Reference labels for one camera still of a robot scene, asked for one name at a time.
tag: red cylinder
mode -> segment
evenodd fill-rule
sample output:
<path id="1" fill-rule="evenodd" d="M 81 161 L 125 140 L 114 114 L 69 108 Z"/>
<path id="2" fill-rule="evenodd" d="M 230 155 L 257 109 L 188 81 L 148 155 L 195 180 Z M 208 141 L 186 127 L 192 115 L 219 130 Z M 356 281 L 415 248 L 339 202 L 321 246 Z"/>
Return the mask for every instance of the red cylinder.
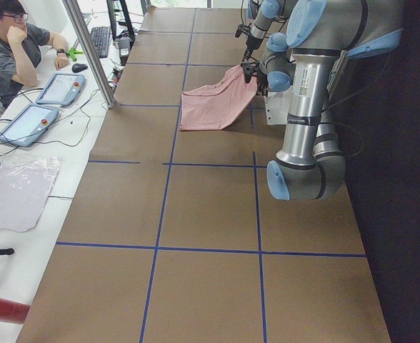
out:
<path id="1" fill-rule="evenodd" d="M 23 324 L 30 305 L 0 298 L 0 322 Z"/>

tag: black keyboard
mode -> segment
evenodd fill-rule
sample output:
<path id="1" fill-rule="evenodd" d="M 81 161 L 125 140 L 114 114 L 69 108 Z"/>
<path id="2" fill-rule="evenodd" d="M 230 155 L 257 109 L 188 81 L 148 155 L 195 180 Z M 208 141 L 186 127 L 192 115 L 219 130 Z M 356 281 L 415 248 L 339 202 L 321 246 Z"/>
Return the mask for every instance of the black keyboard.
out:
<path id="1" fill-rule="evenodd" d="M 109 55 L 110 28 L 96 26 L 91 29 L 91 40 L 97 51 L 97 56 L 103 59 Z"/>

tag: black wall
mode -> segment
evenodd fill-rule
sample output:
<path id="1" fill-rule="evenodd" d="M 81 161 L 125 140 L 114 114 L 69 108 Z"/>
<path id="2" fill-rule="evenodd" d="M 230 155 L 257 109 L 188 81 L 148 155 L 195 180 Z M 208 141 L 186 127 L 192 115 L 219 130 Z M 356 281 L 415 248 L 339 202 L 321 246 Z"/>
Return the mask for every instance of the black wall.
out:
<path id="1" fill-rule="evenodd" d="M 364 88 L 385 61 L 352 62 L 336 98 Z M 346 183 L 391 340 L 420 343 L 420 1 L 407 0 L 401 45 L 380 80 L 338 106 L 336 120 L 364 138 Z M 348 154 L 359 148 L 355 133 L 339 133 Z"/>

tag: pink towel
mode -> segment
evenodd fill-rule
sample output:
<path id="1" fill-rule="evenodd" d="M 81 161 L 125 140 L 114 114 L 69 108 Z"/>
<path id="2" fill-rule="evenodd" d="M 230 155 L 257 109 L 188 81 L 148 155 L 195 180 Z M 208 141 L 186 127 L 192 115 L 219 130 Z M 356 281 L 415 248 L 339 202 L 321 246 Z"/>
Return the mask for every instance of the pink towel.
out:
<path id="1" fill-rule="evenodd" d="M 237 119 L 256 95 L 256 78 L 245 83 L 241 66 L 230 68 L 211 86 L 181 93 L 180 130 L 221 130 Z"/>

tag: computer mouse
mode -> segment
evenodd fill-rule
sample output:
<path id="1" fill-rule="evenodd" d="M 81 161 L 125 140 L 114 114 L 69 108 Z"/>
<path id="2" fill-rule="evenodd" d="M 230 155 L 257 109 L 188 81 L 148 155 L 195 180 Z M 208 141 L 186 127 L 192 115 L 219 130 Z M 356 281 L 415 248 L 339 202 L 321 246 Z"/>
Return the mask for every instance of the computer mouse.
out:
<path id="1" fill-rule="evenodd" d="M 72 66 L 72 71 L 73 71 L 74 73 L 79 73 L 80 71 L 83 71 L 83 70 L 85 70 L 85 69 L 88 69 L 88 66 L 87 66 L 87 65 L 85 65 L 85 64 L 83 64 L 83 63 L 75 63 L 75 64 Z"/>

